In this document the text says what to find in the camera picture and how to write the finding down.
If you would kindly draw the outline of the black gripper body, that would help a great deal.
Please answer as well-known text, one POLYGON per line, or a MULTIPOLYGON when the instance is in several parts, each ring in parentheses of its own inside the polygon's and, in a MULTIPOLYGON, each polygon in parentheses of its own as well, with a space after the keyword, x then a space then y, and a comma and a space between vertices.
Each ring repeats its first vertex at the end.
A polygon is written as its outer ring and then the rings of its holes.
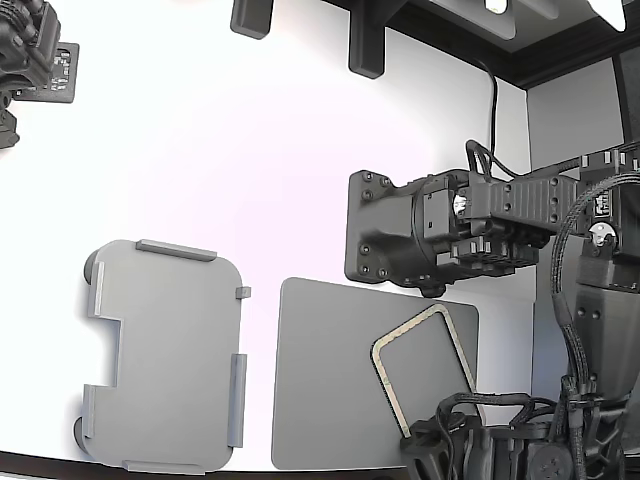
POLYGON ((409 478, 499 479, 498 426, 463 423, 449 433, 443 448, 411 449, 413 462, 409 478))

